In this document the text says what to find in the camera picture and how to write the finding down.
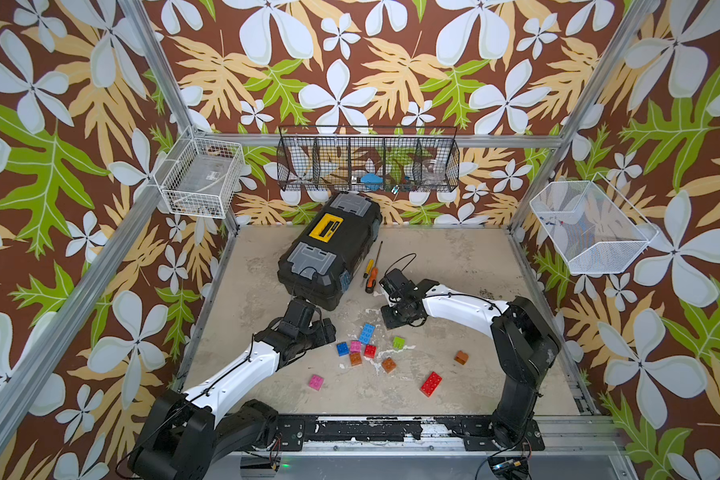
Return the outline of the red long lego brick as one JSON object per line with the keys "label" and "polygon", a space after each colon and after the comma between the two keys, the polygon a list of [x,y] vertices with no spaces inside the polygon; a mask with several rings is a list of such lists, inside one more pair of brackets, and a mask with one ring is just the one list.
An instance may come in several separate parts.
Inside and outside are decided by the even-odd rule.
{"label": "red long lego brick", "polygon": [[442,377],[436,373],[431,372],[429,376],[426,378],[426,380],[422,383],[420,386],[420,391],[426,396],[431,397],[436,389],[439,387],[439,385],[442,382]]}

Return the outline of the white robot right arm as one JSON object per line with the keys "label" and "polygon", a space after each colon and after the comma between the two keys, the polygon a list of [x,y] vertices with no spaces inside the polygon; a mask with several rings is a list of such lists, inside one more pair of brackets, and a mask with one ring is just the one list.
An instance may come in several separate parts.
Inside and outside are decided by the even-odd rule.
{"label": "white robot right arm", "polygon": [[505,374],[500,401],[491,415],[494,441],[502,448],[522,442],[540,388],[561,350],[561,343],[533,302],[517,296],[491,300],[453,290],[435,280],[409,280],[393,269],[380,280],[387,304],[385,326],[395,329],[440,318],[485,334],[493,341]]}

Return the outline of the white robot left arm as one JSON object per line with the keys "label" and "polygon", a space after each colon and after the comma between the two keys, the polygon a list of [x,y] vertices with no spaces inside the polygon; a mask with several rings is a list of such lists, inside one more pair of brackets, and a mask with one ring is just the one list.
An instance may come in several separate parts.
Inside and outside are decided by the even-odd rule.
{"label": "white robot left arm", "polygon": [[209,379],[184,392],[169,390],[151,408],[123,461],[131,479],[202,479],[231,452],[265,450],[277,465],[282,446],[279,413],[258,400],[233,408],[253,387],[336,341],[336,327],[303,297],[252,335],[246,350]]}

